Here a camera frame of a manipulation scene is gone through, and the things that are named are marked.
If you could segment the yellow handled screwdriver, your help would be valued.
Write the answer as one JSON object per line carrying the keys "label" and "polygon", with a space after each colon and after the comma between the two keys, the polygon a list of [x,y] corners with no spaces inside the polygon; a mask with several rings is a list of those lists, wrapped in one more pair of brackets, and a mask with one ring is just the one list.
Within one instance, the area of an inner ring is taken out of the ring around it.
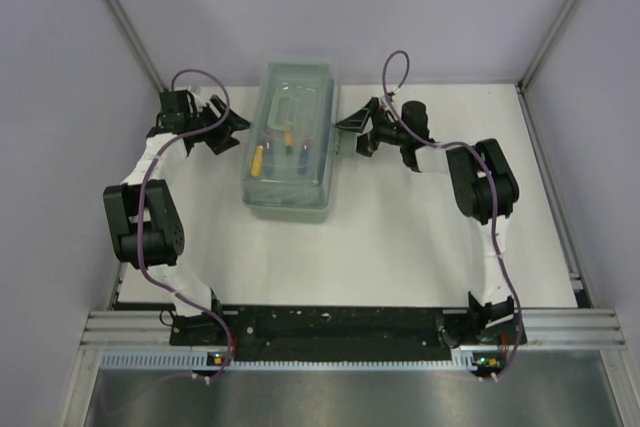
{"label": "yellow handled screwdriver", "polygon": [[263,145],[258,145],[254,150],[249,171],[252,178],[258,178],[261,175],[264,163],[264,153],[265,147]]}
{"label": "yellow handled screwdriver", "polygon": [[283,134],[284,143],[285,143],[285,153],[287,156],[293,155],[293,132],[291,130],[285,131]]}

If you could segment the blue handled screwdriver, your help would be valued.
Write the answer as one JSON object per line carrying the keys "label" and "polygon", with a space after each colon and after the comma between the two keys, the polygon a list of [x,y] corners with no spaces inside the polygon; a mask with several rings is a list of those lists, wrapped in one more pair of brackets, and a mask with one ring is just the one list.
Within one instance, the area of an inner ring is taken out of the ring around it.
{"label": "blue handled screwdriver", "polygon": [[264,138],[263,171],[267,178],[271,178],[274,172],[274,148],[271,136]]}
{"label": "blue handled screwdriver", "polygon": [[307,172],[308,164],[309,164],[309,149],[310,149],[309,140],[304,140],[301,145],[299,161],[298,161],[299,175],[305,175]]}

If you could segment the green translucent tool box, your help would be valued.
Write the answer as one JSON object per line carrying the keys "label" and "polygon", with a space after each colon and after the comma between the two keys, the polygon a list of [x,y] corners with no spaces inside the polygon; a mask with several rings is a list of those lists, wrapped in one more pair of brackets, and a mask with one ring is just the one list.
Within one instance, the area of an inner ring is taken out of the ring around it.
{"label": "green translucent tool box", "polygon": [[328,217],[340,87],[321,56],[277,56],[265,67],[242,166],[242,200],[264,220]]}

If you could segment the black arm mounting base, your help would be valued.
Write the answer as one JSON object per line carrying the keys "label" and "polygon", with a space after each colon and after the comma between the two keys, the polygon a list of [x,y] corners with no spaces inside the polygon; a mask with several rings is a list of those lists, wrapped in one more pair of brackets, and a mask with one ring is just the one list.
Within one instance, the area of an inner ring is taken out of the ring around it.
{"label": "black arm mounting base", "polygon": [[174,328],[180,347],[231,347],[239,362],[447,360],[462,346],[526,342],[512,305],[504,307],[328,307],[227,304],[222,324]]}

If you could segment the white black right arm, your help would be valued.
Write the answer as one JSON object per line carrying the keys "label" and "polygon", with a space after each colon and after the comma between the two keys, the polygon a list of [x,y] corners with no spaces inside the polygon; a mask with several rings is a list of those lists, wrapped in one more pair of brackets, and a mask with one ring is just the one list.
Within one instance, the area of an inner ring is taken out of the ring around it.
{"label": "white black right arm", "polygon": [[[251,124],[236,114],[230,118],[224,150],[238,145],[238,140],[232,137],[236,131],[251,128],[255,136],[250,149],[248,183],[259,189],[246,191],[245,201],[267,210],[310,209],[312,205],[304,195],[285,193],[285,187],[292,182],[283,170],[285,162],[274,156],[279,147],[288,156],[294,154],[295,142],[290,137],[294,132],[292,120]],[[474,270],[480,278],[468,294],[467,331],[474,340],[487,343],[505,331],[508,324],[518,321],[516,311],[521,303],[506,270],[499,234],[507,227],[520,191],[499,142],[494,138],[474,145],[463,141],[438,142],[430,135],[425,104],[411,100],[395,108],[390,94],[371,98],[333,128],[338,154],[371,157],[380,144],[389,144],[399,149],[403,164],[416,173],[427,170],[427,150],[444,151],[444,172],[451,180],[456,205],[465,217],[478,222],[484,249],[483,263]]]}

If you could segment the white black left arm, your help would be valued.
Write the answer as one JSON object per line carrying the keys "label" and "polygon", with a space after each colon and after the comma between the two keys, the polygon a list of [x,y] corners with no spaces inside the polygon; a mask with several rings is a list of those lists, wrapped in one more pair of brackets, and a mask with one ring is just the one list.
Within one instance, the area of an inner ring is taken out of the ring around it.
{"label": "white black left arm", "polygon": [[186,234],[171,184],[196,145],[220,155],[239,145],[234,134],[250,122],[233,112],[227,96],[203,99],[183,89],[163,91],[159,100],[133,170],[103,191],[109,234],[116,258],[171,296],[174,328],[192,328],[212,344],[226,334],[227,321],[212,288],[182,259]]}

